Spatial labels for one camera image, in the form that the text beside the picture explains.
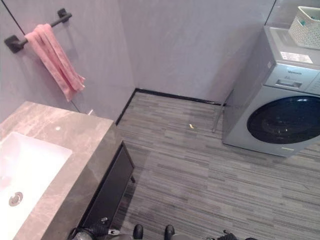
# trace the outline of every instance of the marble countertop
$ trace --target marble countertop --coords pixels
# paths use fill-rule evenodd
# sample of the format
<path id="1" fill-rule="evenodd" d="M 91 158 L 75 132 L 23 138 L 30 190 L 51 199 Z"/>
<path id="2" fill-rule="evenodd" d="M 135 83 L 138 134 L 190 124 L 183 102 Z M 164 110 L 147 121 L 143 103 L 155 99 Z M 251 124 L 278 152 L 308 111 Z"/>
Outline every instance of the marble countertop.
<path id="1" fill-rule="evenodd" d="M 72 150 L 14 240 L 65 240 L 87 209 L 122 138 L 112 120 L 33 102 L 23 103 L 0 124 L 10 132 Z"/>

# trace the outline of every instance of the white sink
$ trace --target white sink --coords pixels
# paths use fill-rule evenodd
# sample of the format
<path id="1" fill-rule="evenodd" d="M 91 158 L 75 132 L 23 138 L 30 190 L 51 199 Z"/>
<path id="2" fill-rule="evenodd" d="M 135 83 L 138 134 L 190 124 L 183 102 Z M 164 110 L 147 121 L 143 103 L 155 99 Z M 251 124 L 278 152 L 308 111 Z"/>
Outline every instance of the white sink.
<path id="1" fill-rule="evenodd" d="M 1 240 L 15 237 L 71 154 L 70 149 L 17 132 L 0 142 Z"/>

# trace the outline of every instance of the black wheel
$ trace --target black wheel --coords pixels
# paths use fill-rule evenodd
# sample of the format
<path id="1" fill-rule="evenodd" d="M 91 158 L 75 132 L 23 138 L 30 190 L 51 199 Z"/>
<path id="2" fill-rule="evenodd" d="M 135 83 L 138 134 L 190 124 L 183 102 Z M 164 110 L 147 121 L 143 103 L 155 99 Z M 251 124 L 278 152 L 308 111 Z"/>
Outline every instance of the black wheel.
<path id="1" fill-rule="evenodd" d="M 142 239 L 144 237 L 144 227 L 141 224 L 137 224 L 133 230 L 133 239 Z"/>
<path id="2" fill-rule="evenodd" d="M 170 240 L 175 234 L 175 228 L 172 225 L 167 225 L 164 230 L 164 240 Z"/>

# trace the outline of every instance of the towel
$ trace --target towel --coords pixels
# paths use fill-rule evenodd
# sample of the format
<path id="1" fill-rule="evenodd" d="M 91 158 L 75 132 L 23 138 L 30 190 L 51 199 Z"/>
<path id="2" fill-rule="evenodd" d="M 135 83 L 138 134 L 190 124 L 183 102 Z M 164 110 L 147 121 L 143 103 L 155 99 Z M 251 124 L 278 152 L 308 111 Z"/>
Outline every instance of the towel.
<path id="1" fill-rule="evenodd" d="M 76 73 L 49 24 L 39 24 L 25 35 L 25 38 L 53 76 L 68 102 L 76 92 L 85 88 L 85 79 Z"/>

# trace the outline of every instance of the washing machine brand logo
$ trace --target washing machine brand logo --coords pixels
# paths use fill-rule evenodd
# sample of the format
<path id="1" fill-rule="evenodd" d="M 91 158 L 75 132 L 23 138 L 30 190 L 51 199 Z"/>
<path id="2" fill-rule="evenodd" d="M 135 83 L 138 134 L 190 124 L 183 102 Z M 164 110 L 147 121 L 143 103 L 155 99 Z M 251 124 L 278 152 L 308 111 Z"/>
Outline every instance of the washing machine brand logo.
<path id="1" fill-rule="evenodd" d="M 288 71 L 288 73 L 290 73 L 290 74 L 298 74 L 298 75 L 302 75 L 302 73 L 301 73 L 301 72 L 291 71 L 291 70 L 289 70 L 289 71 Z"/>

